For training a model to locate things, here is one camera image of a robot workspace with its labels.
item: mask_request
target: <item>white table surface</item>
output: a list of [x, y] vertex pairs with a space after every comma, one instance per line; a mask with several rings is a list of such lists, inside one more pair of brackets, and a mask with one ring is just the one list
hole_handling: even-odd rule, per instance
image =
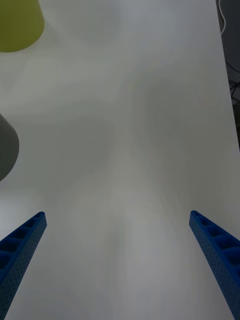
[[189, 228], [240, 238], [240, 152], [215, 0], [42, 0], [43, 35], [0, 55], [20, 140], [0, 236], [48, 227], [6, 320], [228, 320]]

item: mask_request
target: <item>gray cylinder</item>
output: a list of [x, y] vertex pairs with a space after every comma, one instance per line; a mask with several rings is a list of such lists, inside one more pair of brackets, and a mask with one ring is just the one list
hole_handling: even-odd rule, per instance
[[18, 154], [18, 135], [14, 128], [0, 114], [0, 181], [12, 170]]

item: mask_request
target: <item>yellow-green cup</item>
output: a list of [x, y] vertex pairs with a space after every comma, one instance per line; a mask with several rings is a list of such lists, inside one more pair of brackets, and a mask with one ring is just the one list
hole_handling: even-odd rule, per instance
[[38, 0], [0, 0], [0, 52], [13, 52], [32, 45], [44, 31]]

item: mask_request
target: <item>perforated blue surface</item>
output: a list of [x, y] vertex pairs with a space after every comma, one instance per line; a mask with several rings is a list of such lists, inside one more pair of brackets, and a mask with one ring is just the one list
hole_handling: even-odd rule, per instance
[[233, 317], [240, 320], [240, 241], [197, 211], [191, 212], [189, 225]]
[[39, 212], [0, 241], [0, 320], [9, 310], [46, 227], [45, 213]]

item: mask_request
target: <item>dark floor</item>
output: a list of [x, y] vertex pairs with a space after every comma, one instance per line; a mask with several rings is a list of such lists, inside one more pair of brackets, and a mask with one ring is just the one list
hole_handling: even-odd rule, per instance
[[[221, 36], [225, 61], [236, 69], [233, 70], [226, 64], [229, 87], [232, 88], [230, 92], [240, 147], [240, 1], [221, 0], [220, 5], [226, 20], [226, 28]], [[224, 23], [219, 11], [219, 0], [216, 0], [216, 6], [222, 30]]]

